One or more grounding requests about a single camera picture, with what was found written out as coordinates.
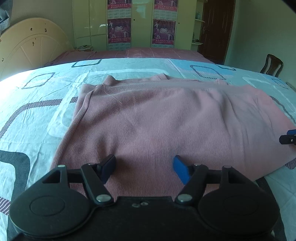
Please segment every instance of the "wall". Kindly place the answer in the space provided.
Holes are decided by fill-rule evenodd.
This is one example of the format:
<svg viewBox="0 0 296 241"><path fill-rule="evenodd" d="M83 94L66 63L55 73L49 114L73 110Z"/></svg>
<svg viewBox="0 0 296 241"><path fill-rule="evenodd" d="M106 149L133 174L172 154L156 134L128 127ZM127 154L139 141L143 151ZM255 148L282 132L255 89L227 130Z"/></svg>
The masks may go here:
<svg viewBox="0 0 296 241"><path fill-rule="evenodd" d="M75 46L72 0L13 0L11 24L27 18L46 18L57 24Z"/></svg>
<svg viewBox="0 0 296 241"><path fill-rule="evenodd" d="M282 0L240 0L226 65L260 72L267 54L284 63L279 77L296 86L296 14Z"/></svg>
<svg viewBox="0 0 296 241"><path fill-rule="evenodd" d="M233 17L231 35L230 35L228 50L227 50L225 61L224 61L224 65L227 65L227 66L230 65L230 56L232 56L234 53L233 46L234 46L234 40L235 40L235 36L236 36L237 23L238 23L238 19L239 19L240 1L241 0L235 1L235 9L234 9L234 17Z"/></svg>

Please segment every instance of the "wooden door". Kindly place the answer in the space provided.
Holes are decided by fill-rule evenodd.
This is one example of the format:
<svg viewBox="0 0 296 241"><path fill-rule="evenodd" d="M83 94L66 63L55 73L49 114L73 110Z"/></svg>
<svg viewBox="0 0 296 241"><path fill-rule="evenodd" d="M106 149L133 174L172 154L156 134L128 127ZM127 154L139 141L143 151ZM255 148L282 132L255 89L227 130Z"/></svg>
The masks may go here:
<svg viewBox="0 0 296 241"><path fill-rule="evenodd" d="M198 52L217 64L223 64L230 38L235 0L208 0L204 3Z"/></svg>

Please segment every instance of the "patterned bedsheet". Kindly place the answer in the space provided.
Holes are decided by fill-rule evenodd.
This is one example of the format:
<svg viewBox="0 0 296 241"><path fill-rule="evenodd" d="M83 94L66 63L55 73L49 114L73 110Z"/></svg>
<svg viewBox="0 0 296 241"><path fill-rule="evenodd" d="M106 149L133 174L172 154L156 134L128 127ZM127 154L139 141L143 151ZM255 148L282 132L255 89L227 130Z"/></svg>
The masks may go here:
<svg viewBox="0 0 296 241"><path fill-rule="evenodd" d="M82 84L97 85L107 75L118 80L165 73L173 77L265 91L296 124L296 93L272 76L227 66L186 60L118 58L79 61L19 73L0 82L0 240L16 235L9 206L49 171L55 150L70 125ZM296 160L257 180L273 194L281 217L274 228L279 240L296 239Z"/></svg>

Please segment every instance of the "cream headboard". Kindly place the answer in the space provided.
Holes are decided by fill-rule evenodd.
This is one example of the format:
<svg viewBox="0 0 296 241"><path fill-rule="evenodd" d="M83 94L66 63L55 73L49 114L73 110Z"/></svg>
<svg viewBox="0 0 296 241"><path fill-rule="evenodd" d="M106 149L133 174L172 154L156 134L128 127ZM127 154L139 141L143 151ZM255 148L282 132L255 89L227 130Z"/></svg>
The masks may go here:
<svg viewBox="0 0 296 241"><path fill-rule="evenodd" d="M0 36L0 81L17 73L43 67L72 50L63 30L44 18L25 19Z"/></svg>

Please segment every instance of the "wooden chair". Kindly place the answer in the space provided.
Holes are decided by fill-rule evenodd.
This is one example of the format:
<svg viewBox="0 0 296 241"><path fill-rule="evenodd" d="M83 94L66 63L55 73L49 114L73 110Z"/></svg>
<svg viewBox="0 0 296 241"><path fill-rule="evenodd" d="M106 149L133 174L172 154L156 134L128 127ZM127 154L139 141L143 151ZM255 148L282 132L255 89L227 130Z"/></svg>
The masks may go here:
<svg viewBox="0 0 296 241"><path fill-rule="evenodd" d="M269 69L267 70L269 59L270 59L270 66L269 66ZM274 75L275 71L277 70L277 68L279 66L280 66L279 70ZM282 71L283 67L284 67L284 63L279 58L277 58L276 56L274 56L272 54L268 54L266 57L265 65L264 65L263 69L260 71L260 73L278 77L280 72Z"/></svg>

